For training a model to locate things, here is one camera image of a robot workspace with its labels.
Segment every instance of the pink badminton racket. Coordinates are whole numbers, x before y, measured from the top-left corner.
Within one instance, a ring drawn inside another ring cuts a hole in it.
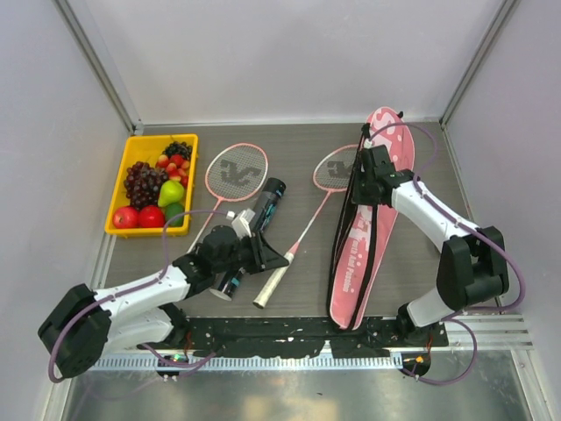
[[[269,163],[265,151],[251,143],[238,143],[224,149],[212,160],[204,176],[209,193],[222,202],[243,202],[259,191],[266,179]],[[191,244],[192,251],[214,214],[209,214]]]
[[[284,255],[289,263],[292,263],[300,243],[308,233],[309,228],[312,224],[314,224],[319,212],[322,211],[327,199],[329,199],[333,193],[342,193],[347,190],[349,179],[351,178],[352,164],[354,163],[356,155],[357,145],[347,145],[333,151],[323,158],[319,164],[317,164],[313,176],[314,184],[316,187],[326,191],[327,193],[325,194],[322,203],[317,208],[316,213],[312,219],[310,219],[306,228],[304,228],[300,238]],[[271,295],[276,290],[289,266],[278,268],[273,272],[261,292],[259,292],[259,295],[255,298],[255,300],[253,300],[253,305],[259,309],[265,308],[269,298],[271,298]]]

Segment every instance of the floor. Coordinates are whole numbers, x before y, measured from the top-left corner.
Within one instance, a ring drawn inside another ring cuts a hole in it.
[[[423,175],[430,190],[460,215],[466,216],[458,181],[454,174],[439,125],[424,124],[438,139],[437,160]],[[263,147],[269,159],[269,176],[287,184],[266,238],[281,253],[296,241],[324,197],[312,182],[317,163],[336,148],[359,141],[360,125],[253,125],[215,126],[191,129],[200,138],[193,209],[212,209],[216,199],[204,185],[206,167],[225,147],[250,142]],[[412,131],[417,167],[432,154],[432,144],[419,131]],[[290,317],[325,316],[327,272],[331,242],[343,194],[333,195],[302,242],[292,267],[264,310],[252,301],[268,273],[246,277],[228,303],[204,292],[179,303],[190,316],[206,317]],[[223,210],[251,207],[245,203],[223,203]],[[195,216],[187,237],[170,239],[170,257],[185,253],[206,216]],[[222,223],[214,217],[210,226]],[[106,286],[117,286],[157,272],[164,258],[160,239],[118,239],[115,244]],[[398,307],[434,287],[438,265],[437,250],[405,217],[399,216],[377,275],[367,315],[394,315]]]
[[[450,379],[470,359],[471,352],[437,353],[428,377]],[[509,351],[479,353],[472,373],[446,387],[397,370],[200,372],[167,383],[154,373],[117,371],[80,377],[67,402],[62,419],[80,421],[531,419]]]

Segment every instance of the yellow tray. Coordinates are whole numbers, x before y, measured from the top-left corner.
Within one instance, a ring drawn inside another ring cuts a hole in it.
[[[126,141],[124,146],[123,158],[119,167],[119,174],[113,189],[113,197],[111,205],[107,212],[105,220],[105,232],[119,237],[154,237],[161,235],[162,228],[131,228],[119,230],[113,225],[113,214],[121,206],[128,206],[130,199],[126,198],[126,189],[124,188],[124,179],[126,178],[126,169],[134,165],[137,161],[148,162],[151,167],[156,165],[158,157],[164,149],[172,142],[185,142],[188,146],[193,147],[191,153],[191,166],[189,167],[189,183],[184,202],[181,202],[185,211],[191,210],[191,199],[193,197],[193,183],[195,181],[195,166],[198,153],[199,138],[195,134],[167,134],[162,136],[132,136]],[[167,234],[170,236],[186,235],[188,233],[190,216],[183,219],[182,226],[174,226],[167,228]]]

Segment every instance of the white panel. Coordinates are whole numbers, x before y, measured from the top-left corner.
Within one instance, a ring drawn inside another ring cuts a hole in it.
[[[520,2],[450,124],[476,221],[528,279],[524,318],[561,402],[561,3]]]
[[[0,408],[36,420],[37,330],[91,279],[126,133],[49,1],[0,5],[0,97]]]
[[[146,124],[439,118],[501,3],[86,1]]]

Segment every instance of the pear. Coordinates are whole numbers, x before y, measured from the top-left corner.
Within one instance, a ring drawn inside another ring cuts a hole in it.
[[[183,198],[185,189],[180,182],[168,180],[161,185],[160,197],[158,197],[158,206],[165,208],[171,203],[179,202]]]

